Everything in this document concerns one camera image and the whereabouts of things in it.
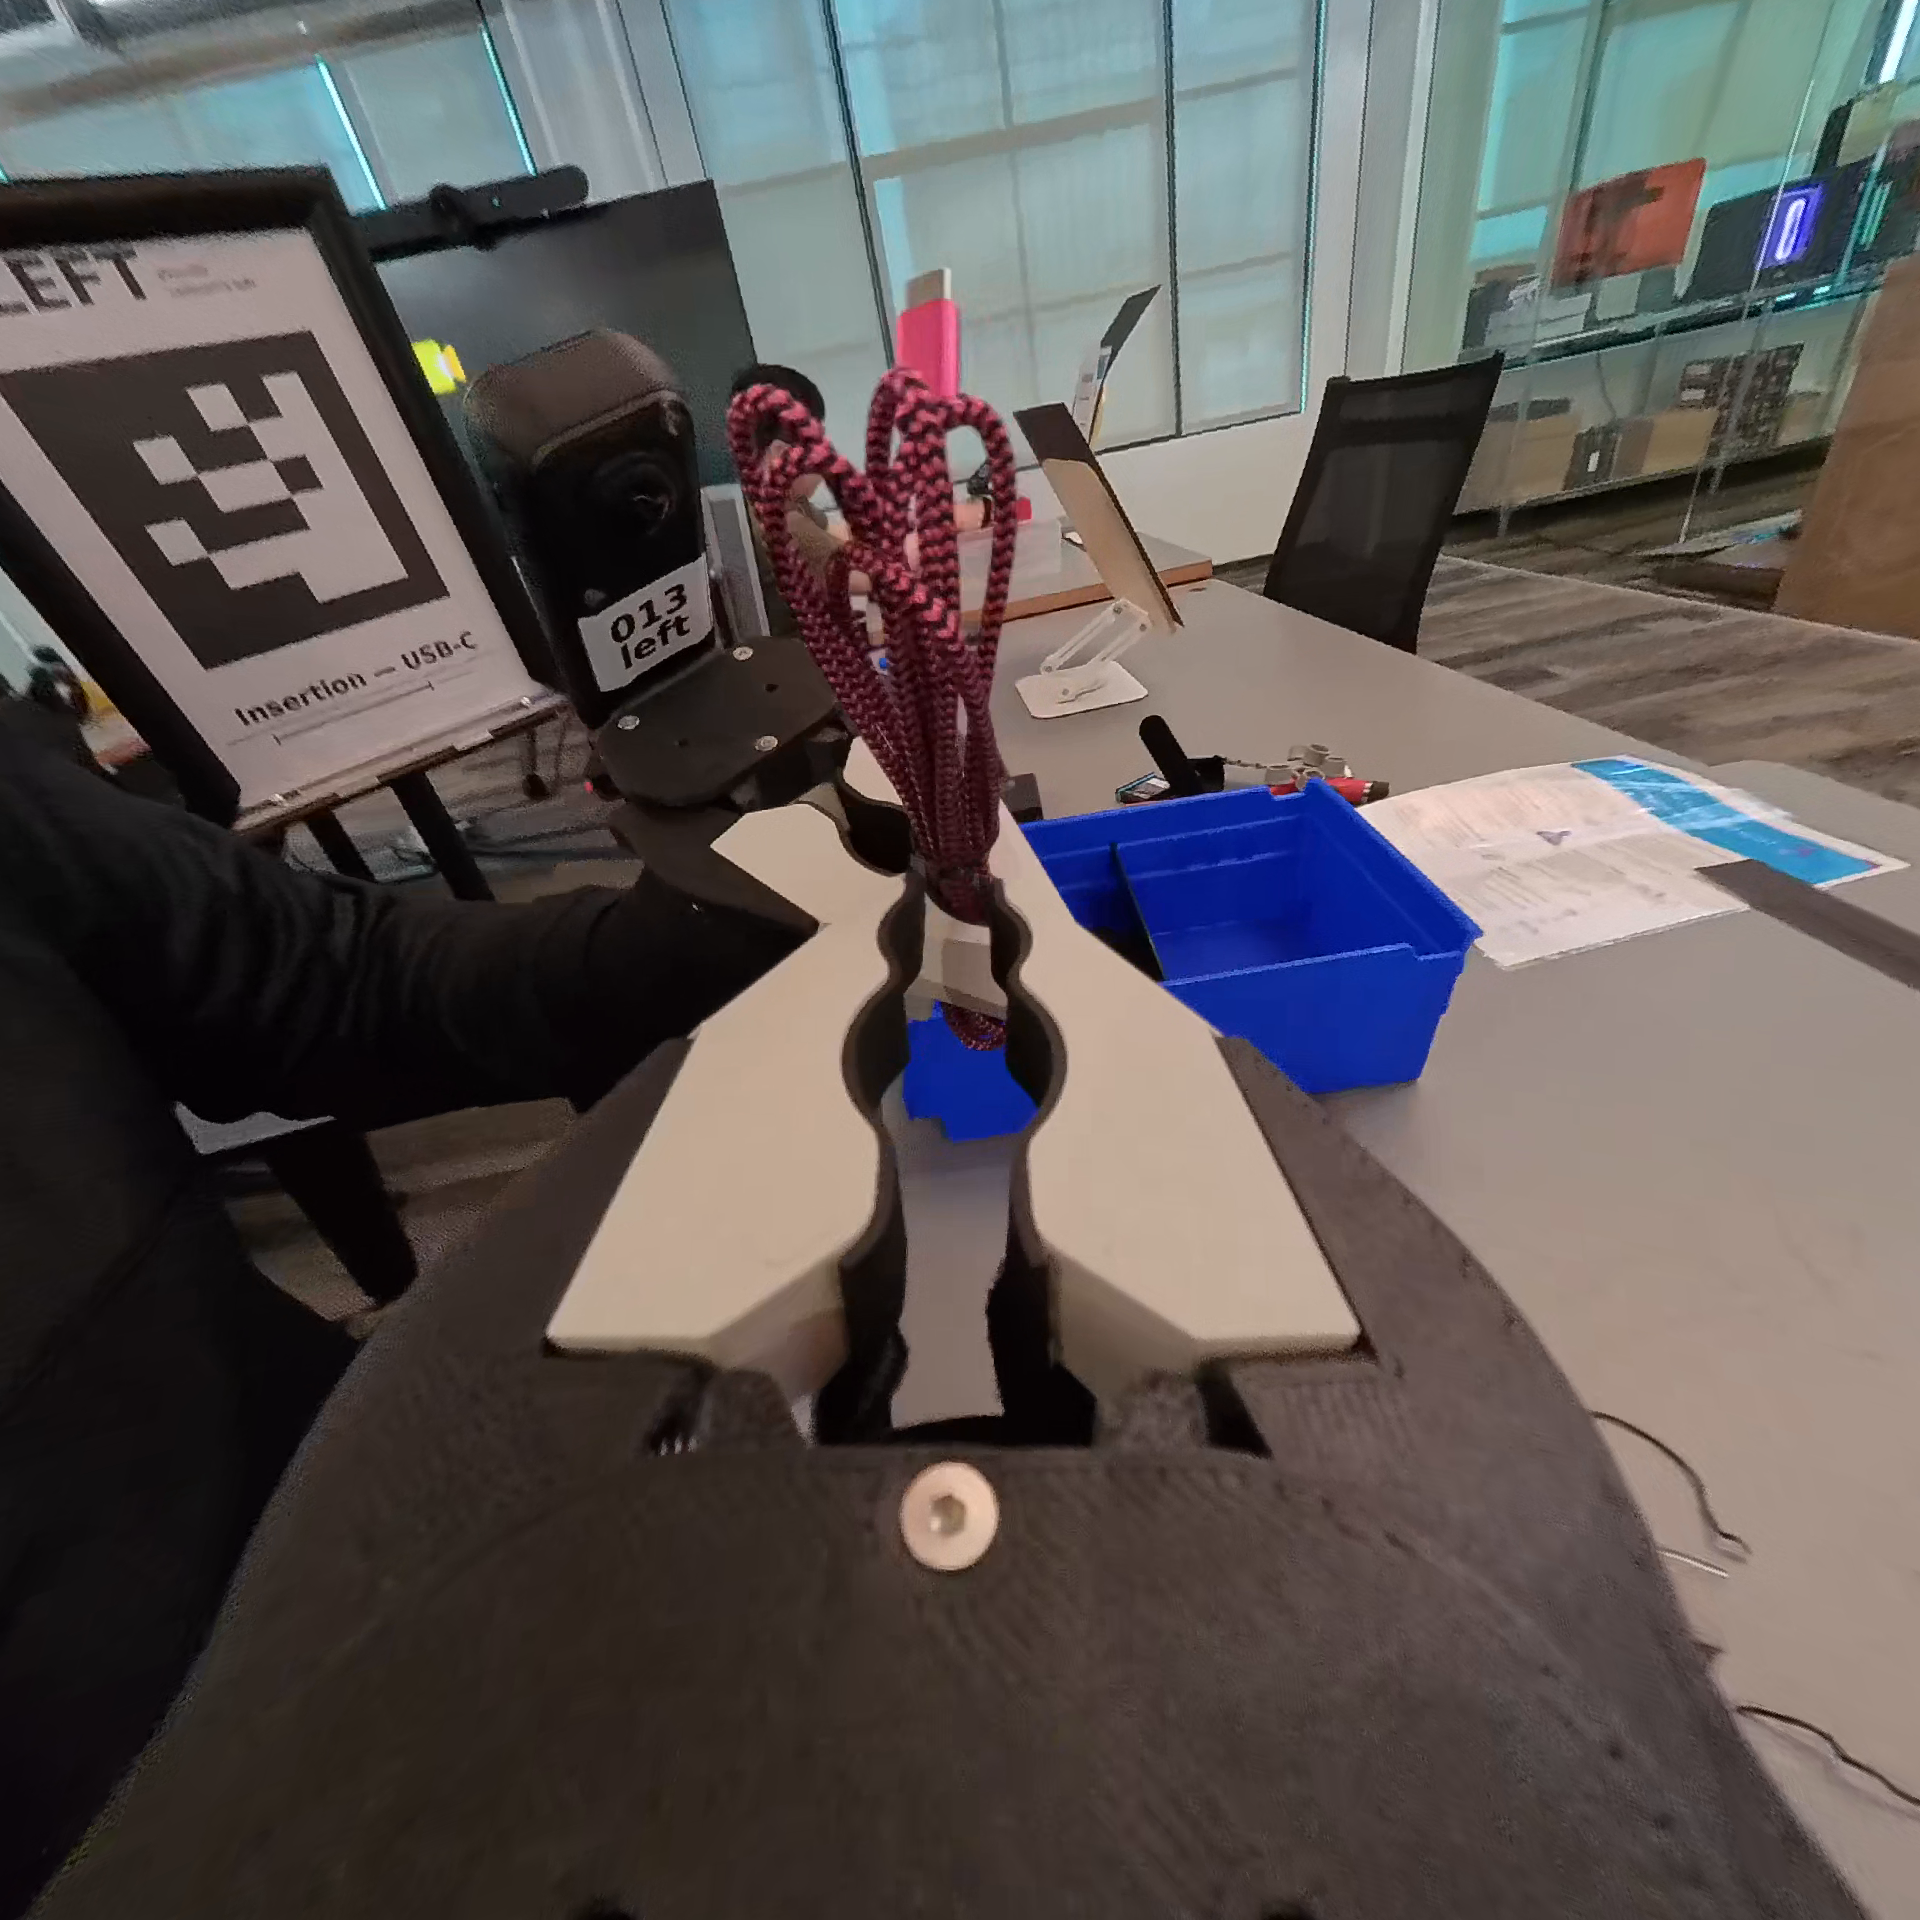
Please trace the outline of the grey plastic bracket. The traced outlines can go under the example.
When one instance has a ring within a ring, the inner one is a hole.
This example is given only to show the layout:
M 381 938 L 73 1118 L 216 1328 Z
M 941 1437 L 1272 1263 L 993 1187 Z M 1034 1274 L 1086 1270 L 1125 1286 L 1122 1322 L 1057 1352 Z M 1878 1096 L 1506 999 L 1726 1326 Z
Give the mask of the grey plastic bracket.
M 1387 782 L 1355 775 L 1346 759 L 1317 744 L 1296 745 L 1278 761 L 1224 757 L 1219 771 L 1224 790 L 1265 787 L 1290 798 L 1306 794 L 1312 785 L 1328 785 L 1358 810 L 1390 798 Z

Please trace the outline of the black webcam bar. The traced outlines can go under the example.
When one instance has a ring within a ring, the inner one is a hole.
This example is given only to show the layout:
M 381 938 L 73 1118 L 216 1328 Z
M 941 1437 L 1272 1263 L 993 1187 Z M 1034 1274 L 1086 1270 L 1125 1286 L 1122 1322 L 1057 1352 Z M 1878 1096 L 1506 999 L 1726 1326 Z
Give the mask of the black webcam bar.
M 418 199 L 355 213 L 353 229 L 373 261 L 487 249 L 506 233 L 571 213 L 587 199 L 585 169 L 561 165 L 493 183 L 434 183 Z

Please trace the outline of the blue divided plastic bin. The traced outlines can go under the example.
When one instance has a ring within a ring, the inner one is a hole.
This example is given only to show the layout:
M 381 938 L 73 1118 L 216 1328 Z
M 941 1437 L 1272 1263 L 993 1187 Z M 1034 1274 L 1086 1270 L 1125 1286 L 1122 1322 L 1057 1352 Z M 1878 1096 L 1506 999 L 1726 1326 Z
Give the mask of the blue divided plastic bin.
M 1311 1096 L 1417 1081 L 1482 936 L 1328 782 L 1023 835 L 1082 928 Z

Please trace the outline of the metal storage shelf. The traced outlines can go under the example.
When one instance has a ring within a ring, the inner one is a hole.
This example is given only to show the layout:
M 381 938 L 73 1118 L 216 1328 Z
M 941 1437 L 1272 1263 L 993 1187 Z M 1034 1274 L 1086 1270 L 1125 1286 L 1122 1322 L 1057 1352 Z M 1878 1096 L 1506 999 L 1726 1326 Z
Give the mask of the metal storage shelf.
M 1479 272 L 1461 354 L 1503 383 L 1458 509 L 1511 514 L 1825 448 L 1888 270 L 1917 249 L 1917 126 L 1720 194 L 1706 161 L 1581 189 L 1543 264 Z

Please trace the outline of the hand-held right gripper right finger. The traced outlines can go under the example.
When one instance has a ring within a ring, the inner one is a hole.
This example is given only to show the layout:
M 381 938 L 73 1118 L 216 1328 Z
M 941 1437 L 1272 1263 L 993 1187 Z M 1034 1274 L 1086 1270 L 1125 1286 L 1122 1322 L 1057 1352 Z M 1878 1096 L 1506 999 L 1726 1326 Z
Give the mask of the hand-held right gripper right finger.
M 1091 1434 L 1158 1377 L 1358 1355 L 1353 1302 L 1214 1027 L 1048 879 L 994 882 L 993 973 L 1034 1107 L 993 1286 L 1007 1422 Z

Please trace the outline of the black wooden-edged board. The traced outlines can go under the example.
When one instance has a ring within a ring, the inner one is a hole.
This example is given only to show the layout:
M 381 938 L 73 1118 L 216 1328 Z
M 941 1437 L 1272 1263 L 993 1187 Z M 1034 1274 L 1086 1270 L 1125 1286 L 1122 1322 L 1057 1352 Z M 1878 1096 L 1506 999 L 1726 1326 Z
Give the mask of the black wooden-edged board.
M 1181 632 L 1185 622 L 1168 585 L 1071 407 L 1064 402 L 1024 407 L 1015 413 L 1015 422 L 1110 600 L 1142 614 L 1152 637 Z
M 1128 296 L 1082 362 L 1072 392 L 1072 418 L 1082 427 L 1091 448 L 1101 448 L 1102 445 L 1102 423 L 1110 390 L 1114 385 L 1114 370 L 1159 296 L 1159 281 Z

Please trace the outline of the wooden table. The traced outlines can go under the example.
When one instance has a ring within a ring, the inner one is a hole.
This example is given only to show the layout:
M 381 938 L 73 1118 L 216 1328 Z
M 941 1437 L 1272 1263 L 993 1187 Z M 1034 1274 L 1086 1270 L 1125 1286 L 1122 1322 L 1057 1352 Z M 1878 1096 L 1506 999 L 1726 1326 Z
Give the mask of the wooden table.
M 1149 561 L 1162 583 L 1173 589 L 1201 585 L 1214 573 L 1214 563 L 1187 547 L 1149 538 Z M 975 626 L 984 609 L 986 566 L 993 559 L 987 534 L 960 535 L 963 557 L 963 614 Z M 1015 568 L 1005 611 L 1009 624 L 1027 618 L 1045 618 L 1075 609 L 1098 609 L 1114 600 L 1089 552 L 1069 538 L 1064 520 L 1024 520 L 1015 530 Z

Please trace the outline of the large cardboard box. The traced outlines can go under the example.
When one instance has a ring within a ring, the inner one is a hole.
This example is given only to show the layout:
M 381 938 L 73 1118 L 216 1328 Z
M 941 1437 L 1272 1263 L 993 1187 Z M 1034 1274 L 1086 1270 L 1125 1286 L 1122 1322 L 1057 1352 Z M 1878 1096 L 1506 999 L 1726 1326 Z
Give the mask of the large cardboard box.
M 1773 609 L 1918 639 L 1918 261 L 1896 264 Z

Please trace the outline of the person's left hand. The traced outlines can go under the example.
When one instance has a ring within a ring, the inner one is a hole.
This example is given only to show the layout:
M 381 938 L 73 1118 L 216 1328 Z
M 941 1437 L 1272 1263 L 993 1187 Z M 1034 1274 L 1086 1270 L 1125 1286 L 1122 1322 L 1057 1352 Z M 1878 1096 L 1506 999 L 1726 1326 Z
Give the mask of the person's left hand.
M 744 897 L 659 869 L 594 897 L 561 945 L 547 998 L 565 1099 L 587 1111 L 661 1046 L 688 1041 L 729 1009 L 819 926 L 755 882 Z

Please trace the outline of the black sign easel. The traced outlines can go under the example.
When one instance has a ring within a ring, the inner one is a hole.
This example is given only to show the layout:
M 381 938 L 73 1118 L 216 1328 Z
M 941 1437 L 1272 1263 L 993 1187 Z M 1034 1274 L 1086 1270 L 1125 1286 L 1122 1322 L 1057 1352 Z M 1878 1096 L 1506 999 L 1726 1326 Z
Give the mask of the black sign easel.
M 466 729 L 247 808 L 232 830 L 250 845 L 274 849 L 290 827 L 306 827 L 336 874 L 373 881 L 370 865 L 341 824 L 341 810 L 377 791 L 390 794 L 424 845 L 429 866 L 447 888 L 462 901 L 489 901 L 489 881 L 433 775 L 506 741 L 530 749 L 536 731 L 565 713 L 565 697 L 551 691 L 517 699 Z M 353 1127 L 338 1120 L 294 1122 L 259 1114 L 238 1122 L 233 1142 L 206 1145 L 202 1153 L 223 1166 L 261 1161 L 373 1305 L 395 1302 L 416 1281 L 416 1253 L 406 1234 L 401 1205 L 384 1187 L 366 1137 Z

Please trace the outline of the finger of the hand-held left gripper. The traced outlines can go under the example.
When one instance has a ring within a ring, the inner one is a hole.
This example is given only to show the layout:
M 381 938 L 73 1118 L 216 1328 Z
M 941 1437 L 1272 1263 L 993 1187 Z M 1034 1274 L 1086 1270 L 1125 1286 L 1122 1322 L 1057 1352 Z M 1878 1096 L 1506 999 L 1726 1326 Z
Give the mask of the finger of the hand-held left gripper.
M 713 837 L 712 854 L 822 928 L 873 923 L 887 945 L 921 938 L 921 891 L 856 854 L 846 821 L 817 800 L 763 808 Z
M 1001 1037 L 1001 986 L 993 934 L 923 904 L 918 1015 L 941 1017 L 955 1038 Z

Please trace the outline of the black framed marker sign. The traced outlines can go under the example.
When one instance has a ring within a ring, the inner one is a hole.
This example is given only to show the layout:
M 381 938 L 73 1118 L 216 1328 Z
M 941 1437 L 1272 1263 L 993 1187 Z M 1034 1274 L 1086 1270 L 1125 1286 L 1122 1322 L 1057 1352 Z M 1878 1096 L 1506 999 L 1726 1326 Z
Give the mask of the black framed marker sign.
M 202 817 L 549 697 L 504 535 L 323 169 L 2 192 L 6 603 Z

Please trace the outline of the black office chair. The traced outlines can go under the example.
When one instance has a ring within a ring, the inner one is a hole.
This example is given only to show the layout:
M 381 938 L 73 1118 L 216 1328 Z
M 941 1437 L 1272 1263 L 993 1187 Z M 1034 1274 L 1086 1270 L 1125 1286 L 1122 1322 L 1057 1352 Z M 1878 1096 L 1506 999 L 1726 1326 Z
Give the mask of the black office chair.
M 1413 656 L 1505 358 L 1333 378 L 1265 600 Z

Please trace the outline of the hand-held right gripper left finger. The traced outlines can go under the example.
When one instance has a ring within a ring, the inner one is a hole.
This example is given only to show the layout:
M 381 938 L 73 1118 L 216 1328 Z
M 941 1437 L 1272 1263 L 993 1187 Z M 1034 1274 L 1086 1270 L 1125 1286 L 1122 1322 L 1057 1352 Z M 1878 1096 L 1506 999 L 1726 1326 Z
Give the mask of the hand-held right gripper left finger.
M 891 1432 L 905 1215 L 881 1103 L 921 951 L 921 882 L 872 875 L 696 1032 L 547 1322 L 554 1354 L 759 1375 L 819 1434 Z

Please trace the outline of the black monitor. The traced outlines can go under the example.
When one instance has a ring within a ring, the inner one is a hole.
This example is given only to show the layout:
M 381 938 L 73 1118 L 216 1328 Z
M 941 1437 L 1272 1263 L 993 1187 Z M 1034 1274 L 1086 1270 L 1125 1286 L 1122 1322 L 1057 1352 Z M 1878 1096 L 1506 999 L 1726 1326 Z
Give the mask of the black monitor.
M 493 248 L 373 264 L 450 422 L 494 366 L 590 329 L 624 333 L 679 379 L 703 482 L 736 481 L 729 392 L 759 352 L 710 181 L 587 199 Z

